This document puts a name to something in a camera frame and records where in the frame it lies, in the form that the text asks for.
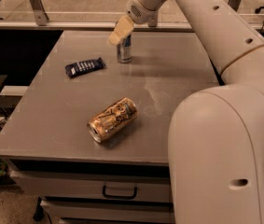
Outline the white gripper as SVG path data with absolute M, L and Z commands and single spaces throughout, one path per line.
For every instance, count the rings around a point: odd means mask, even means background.
M 126 13 L 115 25 L 114 31 L 108 38 L 112 45 L 118 45 L 133 31 L 134 24 L 145 24 L 158 11 L 167 0 L 129 0 L 126 5 Z

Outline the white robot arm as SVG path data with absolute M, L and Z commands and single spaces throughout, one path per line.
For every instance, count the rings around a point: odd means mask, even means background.
M 129 0 L 110 36 L 167 0 Z M 264 224 L 264 37 L 223 0 L 175 0 L 224 83 L 174 111 L 168 159 L 176 224 Z

